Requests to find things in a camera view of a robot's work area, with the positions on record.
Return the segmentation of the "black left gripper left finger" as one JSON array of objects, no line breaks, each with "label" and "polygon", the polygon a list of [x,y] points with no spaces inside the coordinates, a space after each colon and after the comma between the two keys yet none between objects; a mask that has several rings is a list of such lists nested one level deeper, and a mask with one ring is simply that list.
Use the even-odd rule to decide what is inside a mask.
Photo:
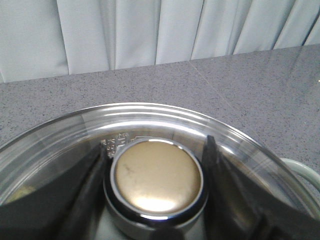
[{"label": "black left gripper left finger", "polygon": [[96,145],[41,188],[0,207],[2,240],[93,240],[101,216],[106,154]]}]

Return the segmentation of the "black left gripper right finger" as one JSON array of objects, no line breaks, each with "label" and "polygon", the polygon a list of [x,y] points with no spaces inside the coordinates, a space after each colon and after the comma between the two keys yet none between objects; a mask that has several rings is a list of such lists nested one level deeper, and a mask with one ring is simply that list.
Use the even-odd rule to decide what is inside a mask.
[{"label": "black left gripper right finger", "polygon": [[223,156],[206,137],[202,169],[208,189],[204,210],[209,240],[318,240],[320,222],[278,200]]}]

